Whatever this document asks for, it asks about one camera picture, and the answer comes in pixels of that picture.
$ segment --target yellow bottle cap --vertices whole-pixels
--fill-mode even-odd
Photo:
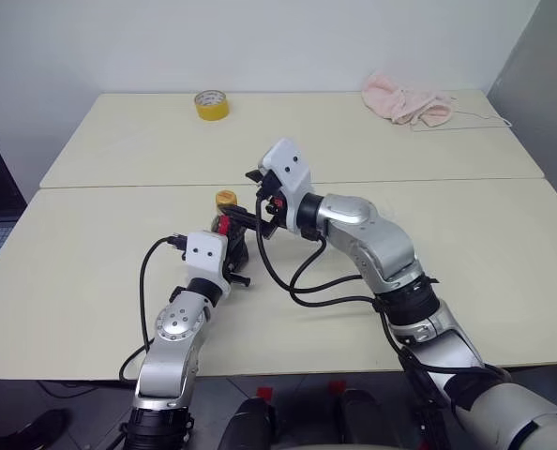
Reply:
[[[231,190],[221,190],[216,193],[216,206],[237,204],[237,196]]]

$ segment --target white wall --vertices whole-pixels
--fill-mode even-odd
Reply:
[[[30,198],[101,91],[487,91],[537,3],[0,0],[0,149]]]

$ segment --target black cable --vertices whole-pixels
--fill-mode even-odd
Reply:
[[[149,262],[149,258],[156,251],[156,248],[168,242],[169,237],[162,237],[156,241],[156,243],[147,250],[141,263],[141,271],[139,272],[139,313],[141,315],[141,333],[143,334],[143,348],[145,352],[149,352],[149,336],[147,335],[147,322],[145,318],[145,288],[144,288],[144,278],[145,278],[145,268]]]
[[[268,259],[268,255],[266,254],[266,249],[263,246],[262,200],[263,199],[261,199],[260,197],[256,199],[256,242],[258,244],[258,250],[260,251],[260,256],[262,257],[262,262],[264,267],[268,271],[268,274],[270,274],[270,277],[275,280],[275,282],[280,286],[280,288],[287,291],[288,293],[317,293],[319,291],[332,288],[333,286],[337,286],[338,284],[344,283],[346,281],[352,281],[354,279],[362,279],[361,275],[349,275],[347,277],[334,279],[333,281],[329,281],[325,284],[321,284],[320,286],[315,286],[313,288],[295,288],[285,283],[282,279],[280,279],[279,274],[277,274],[275,269],[272,267],[272,263]],[[326,243],[324,243],[324,247],[321,246],[322,251],[320,253],[322,253],[325,248],[326,248]],[[320,256],[320,253],[316,255],[316,257],[312,260],[314,261],[316,258],[318,258],[318,256]]]
[[[149,339],[148,343],[151,345],[151,343],[153,342],[153,339]],[[125,359],[125,362],[122,363],[122,366],[120,366],[120,370],[118,370],[118,379],[122,382],[122,383],[129,383],[129,384],[134,384],[137,382],[137,380],[131,380],[127,377],[125,377],[125,370],[127,369],[128,364],[130,364],[130,362],[135,359],[137,357],[137,355],[139,353],[141,353],[143,350],[145,350],[145,346],[142,345],[141,347],[139,347],[137,350],[135,350],[133,353],[130,354],[130,356]]]
[[[512,382],[512,375],[510,375],[510,372],[508,372],[504,368],[493,366],[493,365],[487,364],[487,363],[484,363],[484,364],[485,364],[486,368],[488,368],[490,370],[493,370],[494,372],[499,373],[501,378],[502,378],[502,381],[504,383],[511,383]]]
[[[84,395],[86,395],[86,394],[90,394],[90,393],[92,393],[93,391],[97,391],[97,390],[98,390],[97,387],[90,387],[89,389],[87,389],[87,390],[85,390],[85,391],[82,391],[82,392],[78,392],[78,393],[76,393],[76,394],[70,394],[70,395],[68,395],[68,396],[62,396],[62,395],[55,394],[55,393],[53,393],[52,391],[50,391],[50,390],[47,388],[47,386],[46,386],[43,382],[40,382],[39,380],[37,380],[37,384],[38,384],[38,386],[39,386],[48,396],[53,397],[53,398],[60,398],[60,399],[76,398],[76,397],[84,396]]]
[[[127,424],[120,426],[120,434],[106,447],[106,450],[113,450],[127,437]]]
[[[323,253],[323,251],[326,249],[326,239],[324,239],[322,236],[320,236],[318,238],[318,240],[321,241],[320,248],[318,248],[314,253],[312,253],[312,255],[309,256],[309,258],[307,258],[299,266],[299,268],[295,271],[294,276],[291,278],[291,283],[289,283],[289,287],[291,288],[289,290],[289,295],[294,300],[294,302],[297,305],[300,305],[300,306],[306,307],[306,308],[329,307],[331,305],[337,305],[339,303],[347,303],[347,302],[373,303],[373,301],[374,301],[373,298],[364,297],[364,296],[361,296],[361,295],[351,295],[349,297],[334,298],[332,300],[325,300],[323,302],[306,302],[306,301],[302,300],[301,298],[299,298],[297,295],[295,295],[295,292],[294,292],[295,291],[295,289],[294,289],[295,283],[297,282],[299,277],[301,277],[301,274],[303,274],[304,271],[309,267],[309,265],[312,264]]]

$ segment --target white string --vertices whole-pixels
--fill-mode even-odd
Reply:
[[[511,128],[511,127],[512,127],[512,122],[510,122],[509,120],[503,118],[503,117],[500,116],[500,115],[492,115],[492,114],[485,115],[485,114],[478,114],[478,113],[476,113],[476,112],[468,112],[468,111],[460,111],[460,110],[454,110],[454,113],[474,115],[474,116],[476,116],[476,117],[479,117],[479,118],[485,119],[485,120],[489,120],[489,119],[499,119],[499,120],[503,121],[503,122],[506,124],[506,126],[507,126],[508,128]]]

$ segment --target black shoe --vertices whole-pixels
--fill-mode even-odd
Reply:
[[[222,434],[218,450],[270,450],[274,435],[274,409],[262,398],[248,398]]]
[[[336,416],[341,443],[394,447],[398,444],[382,408],[366,391],[348,389],[341,394]]]
[[[49,410],[9,436],[0,437],[0,450],[42,450],[58,440],[68,427],[68,410]]]

